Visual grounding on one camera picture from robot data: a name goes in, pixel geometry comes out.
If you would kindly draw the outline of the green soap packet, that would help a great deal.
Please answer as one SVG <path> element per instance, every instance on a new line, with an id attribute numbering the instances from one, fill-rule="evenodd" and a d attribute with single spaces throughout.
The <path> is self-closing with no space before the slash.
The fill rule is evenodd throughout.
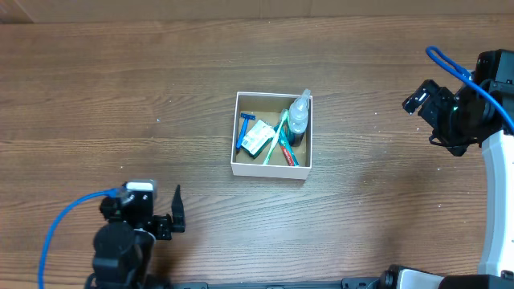
<path id="1" fill-rule="evenodd" d="M 252 157 L 256 158 L 275 135 L 274 128 L 262 120 L 255 125 L 243 137 L 241 147 Z"/>

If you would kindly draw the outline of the blue disposable razor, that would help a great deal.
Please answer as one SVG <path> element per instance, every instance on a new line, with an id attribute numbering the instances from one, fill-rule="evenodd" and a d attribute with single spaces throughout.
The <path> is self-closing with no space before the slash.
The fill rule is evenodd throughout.
<path id="1" fill-rule="evenodd" d="M 241 130 L 240 130 L 237 142 L 235 144 L 235 148 L 236 148 L 237 151 L 239 151 L 242 148 L 243 138 L 246 135 L 248 123 L 249 123 L 250 120 L 254 120 L 255 119 L 255 115 L 241 113 L 240 117 L 243 118 L 243 125 L 241 127 Z"/>

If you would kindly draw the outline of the Colgate toothpaste tube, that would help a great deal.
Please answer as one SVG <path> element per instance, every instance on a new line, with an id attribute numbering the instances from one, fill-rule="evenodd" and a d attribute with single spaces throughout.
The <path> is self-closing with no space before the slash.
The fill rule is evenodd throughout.
<path id="1" fill-rule="evenodd" d="M 289 166 L 299 166 L 300 164 L 299 164 L 298 160 L 296 159 L 296 156 L 292 150 L 292 147 L 288 141 L 288 138 L 286 136 L 284 129 L 281 128 L 280 130 L 278 130 L 278 128 L 279 128 L 279 125 L 277 124 L 274 127 L 274 129 L 277 132 L 279 132 L 278 144 L 284 154 L 286 162 L 288 163 Z"/>

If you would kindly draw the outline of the clear bottle with dark liquid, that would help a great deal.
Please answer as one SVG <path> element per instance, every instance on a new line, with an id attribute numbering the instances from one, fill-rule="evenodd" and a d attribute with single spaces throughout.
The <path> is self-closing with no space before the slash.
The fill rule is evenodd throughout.
<path id="1" fill-rule="evenodd" d="M 299 146 L 308 126 L 310 108 L 309 89 L 305 89 L 300 97 L 296 98 L 288 109 L 287 137 L 292 147 Z"/>

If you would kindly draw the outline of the green white toothbrush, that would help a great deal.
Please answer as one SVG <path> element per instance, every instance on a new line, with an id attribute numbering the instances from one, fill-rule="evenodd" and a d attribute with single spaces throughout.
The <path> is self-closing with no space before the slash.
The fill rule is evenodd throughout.
<path id="1" fill-rule="evenodd" d="M 271 140 L 270 148 L 269 148 L 268 153 L 267 153 L 267 155 L 266 155 L 266 157 L 264 159 L 264 162 L 263 162 L 264 165 L 268 165 L 269 164 L 269 161 L 271 159 L 271 155 L 272 155 L 272 153 L 274 151 L 274 148 L 277 145 L 278 140 L 279 140 L 280 130 L 284 126 L 284 123 L 287 121 L 287 119 L 288 119 L 288 110 L 284 109 L 281 112 L 281 114 L 280 114 L 279 124 L 278 124 L 278 127 L 275 130 L 275 135 L 273 136 L 273 138 Z"/>

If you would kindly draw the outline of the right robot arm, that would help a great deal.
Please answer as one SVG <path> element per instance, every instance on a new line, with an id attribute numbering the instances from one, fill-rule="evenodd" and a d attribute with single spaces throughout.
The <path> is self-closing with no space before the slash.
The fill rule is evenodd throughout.
<path id="1" fill-rule="evenodd" d="M 479 100 L 471 87 L 451 94 L 426 81 L 404 104 L 433 128 L 430 142 L 462 156 L 468 145 L 482 149 L 484 175 L 453 176 L 448 184 L 436 182 L 427 194 L 410 190 L 395 202 L 409 224 L 404 231 L 418 236 L 411 244 L 418 257 L 435 266 L 457 261 L 466 247 L 459 221 L 469 222 L 484 212 L 483 249 L 477 271 L 471 275 L 428 271 L 420 263 L 393 264 L 373 283 L 374 288 L 511 288 L 513 286 L 513 131 L 499 111 Z"/>

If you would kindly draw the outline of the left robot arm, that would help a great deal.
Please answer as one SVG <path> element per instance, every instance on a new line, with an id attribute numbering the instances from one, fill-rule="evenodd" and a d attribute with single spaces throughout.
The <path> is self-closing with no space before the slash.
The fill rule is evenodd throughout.
<path id="1" fill-rule="evenodd" d="M 171 212 L 156 215 L 157 185 L 152 180 L 128 181 L 100 203 L 107 224 L 93 239 L 93 273 L 86 288 L 171 288 L 170 281 L 148 273 L 153 247 L 158 240 L 186 230 L 186 217 L 177 186 Z"/>

